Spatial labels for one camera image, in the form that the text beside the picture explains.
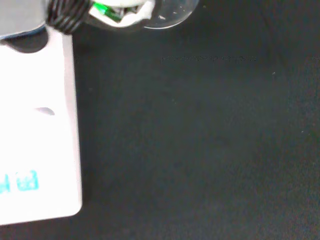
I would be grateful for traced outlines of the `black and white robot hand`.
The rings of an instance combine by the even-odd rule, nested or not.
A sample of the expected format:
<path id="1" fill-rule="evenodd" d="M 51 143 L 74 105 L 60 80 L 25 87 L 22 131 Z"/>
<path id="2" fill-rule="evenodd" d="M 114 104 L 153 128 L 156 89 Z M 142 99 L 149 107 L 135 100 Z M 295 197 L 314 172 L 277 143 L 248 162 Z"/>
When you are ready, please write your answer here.
<path id="1" fill-rule="evenodd" d="M 47 0 L 45 23 L 65 35 L 83 24 L 131 33 L 147 27 L 162 5 L 161 0 Z"/>

